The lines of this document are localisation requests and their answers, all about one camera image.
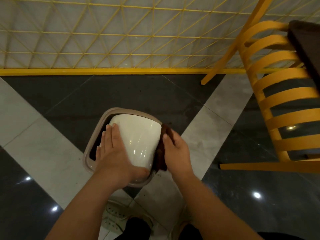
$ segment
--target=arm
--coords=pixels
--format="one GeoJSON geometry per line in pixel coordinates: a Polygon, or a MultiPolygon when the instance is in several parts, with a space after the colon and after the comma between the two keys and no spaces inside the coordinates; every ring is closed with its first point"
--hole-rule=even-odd
{"type": "Polygon", "coordinates": [[[203,239],[262,239],[234,214],[193,173],[189,148],[173,131],[174,142],[165,134],[165,162],[203,239]]]}
{"type": "Polygon", "coordinates": [[[46,240],[98,239],[102,213],[111,194],[149,175],[146,168],[130,163],[116,124],[107,125],[102,133],[96,163],[94,174],[66,207],[46,240]]]}

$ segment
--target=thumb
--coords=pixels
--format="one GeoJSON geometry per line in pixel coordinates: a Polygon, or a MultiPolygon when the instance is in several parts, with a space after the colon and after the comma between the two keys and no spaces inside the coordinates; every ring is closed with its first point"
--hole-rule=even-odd
{"type": "Polygon", "coordinates": [[[172,140],[170,139],[170,137],[167,134],[163,135],[162,141],[163,141],[163,144],[164,144],[164,151],[167,151],[168,149],[174,147],[174,144],[173,144],[172,140]]]}
{"type": "Polygon", "coordinates": [[[149,176],[150,171],[144,167],[133,166],[132,180],[145,179],[149,176]]]}

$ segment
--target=forearm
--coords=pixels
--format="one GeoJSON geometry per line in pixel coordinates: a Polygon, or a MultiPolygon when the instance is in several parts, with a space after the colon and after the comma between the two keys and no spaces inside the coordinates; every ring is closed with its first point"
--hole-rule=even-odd
{"type": "Polygon", "coordinates": [[[261,239],[193,173],[175,182],[203,239],[261,239]]]}
{"type": "Polygon", "coordinates": [[[91,178],[59,217],[46,240],[96,240],[102,213],[112,190],[102,192],[91,178]]]}

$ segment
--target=beige plastic rim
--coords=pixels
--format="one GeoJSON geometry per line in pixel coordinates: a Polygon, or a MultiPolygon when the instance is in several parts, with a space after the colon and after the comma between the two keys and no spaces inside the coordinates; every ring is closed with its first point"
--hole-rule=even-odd
{"type": "MultiPolygon", "coordinates": [[[[94,129],[94,132],[92,133],[92,136],[88,142],[88,145],[84,151],[84,154],[83,154],[83,158],[82,158],[82,163],[83,163],[83,166],[84,168],[90,172],[90,173],[93,173],[94,172],[94,169],[96,167],[96,162],[94,160],[92,160],[90,158],[90,151],[94,145],[94,142],[96,141],[101,129],[102,129],[102,126],[103,124],[105,123],[106,120],[111,120],[111,118],[115,115],[119,115],[119,114],[128,114],[128,115],[137,115],[137,116],[142,116],[142,117],[145,117],[145,118],[148,118],[150,120],[153,120],[157,123],[159,123],[160,125],[162,125],[161,121],[159,121],[156,117],[152,116],[152,115],[149,115],[147,113],[143,113],[141,111],[137,111],[137,110],[133,110],[133,109],[124,109],[124,108],[111,108],[111,109],[108,109],[103,115],[102,117],[100,118],[96,128],[94,129]]],[[[149,177],[143,181],[143,182],[131,182],[128,186],[130,187],[137,187],[137,188],[141,188],[145,185],[147,185],[151,179],[153,178],[155,174],[155,171],[154,170],[151,170],[150,171],[150,175],[149,177]]]]}

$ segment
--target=finger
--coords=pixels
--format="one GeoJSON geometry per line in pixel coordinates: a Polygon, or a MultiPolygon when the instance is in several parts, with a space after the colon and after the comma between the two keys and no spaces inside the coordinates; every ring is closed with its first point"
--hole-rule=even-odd
{"type": "Polygon", "coordinates": [[[100,143],[100,147],[101,147],[101,153],[104,154],[106,152],[105,149],[105,140],[106,140],[106,132],[102,131],[102,135],[101,135],[101,143],[100,143]]]}
{"type": "Polygon", "coordinates": [[[112,145],[114,148],[121,148],[124,146],[121,135],[120,135],[120,130],[119,126],[117,124],[112,125],[112,145]]]}
{"type": "Polygon", "coordinates": [[[164,144],[164,152],[165,153],[166,153],[166,151],[170,150],[171,148],[174,148],[174,144],[167,134],[163,135],[162,141],[164,144]]]}
{"type": "Polygon", "coordinates": [[[97,146],[97,150],[96,150],[96,163],[99,163],[100,160],[101,160],[101,147],[97,146]]]}
{"type": "Polygon", "coordinates": [[[172,134],[173,134],[174,144],[176,145],[176,147],[180,147],[183,144],[184,140],[173,129],[171,129],[171,131],[172,131],[172,134]]]}
{"type": "Polygon", "coordinates": [[[111,135],[112,127],[111,125],[106,125],[106,135],[105,135],[105,150],[108,152],[112,149],[112,135],[111,135]]]}
{"type": "Polygon", "coordinates": [[[132,177],[131,180],[145,179],[149,176],[150,171],[144,167],[132,166],[132,177]]]}

